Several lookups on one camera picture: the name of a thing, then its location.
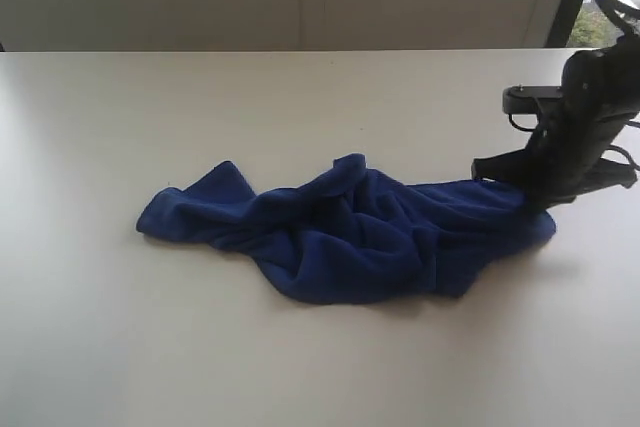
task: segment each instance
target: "blue towel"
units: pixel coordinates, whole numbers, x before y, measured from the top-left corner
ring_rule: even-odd
[[[523,194],[498,182],[403,185],[364,156],[298,188],[256,195],[231,162],[191,187],[167,188],[137,229],[252,257],[283,295],[314,304],[410,294],[464,294],[491,261],[545,242],[549,214],[525,214]]]

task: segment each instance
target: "towel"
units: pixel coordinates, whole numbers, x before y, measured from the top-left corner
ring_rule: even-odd
[[[462,296],[490,262],[547,241],[544,212],[489,181],[404,185],[361,154],[298,188],[256,195],[227,161],[185,190],[167,188],[137,230],[253,258],[283,295],[313,304],[401,295]]]

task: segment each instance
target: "table surface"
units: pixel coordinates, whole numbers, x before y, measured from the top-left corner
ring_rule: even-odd
[[[134,231],[225,159],[257,191],[350,152],[466,178],[526,141],[502,89],[570,54],[2,55],[0,425],[636,424],[640,188],[554,209],[547,246],[458,301],[302,305],[247,258]]]

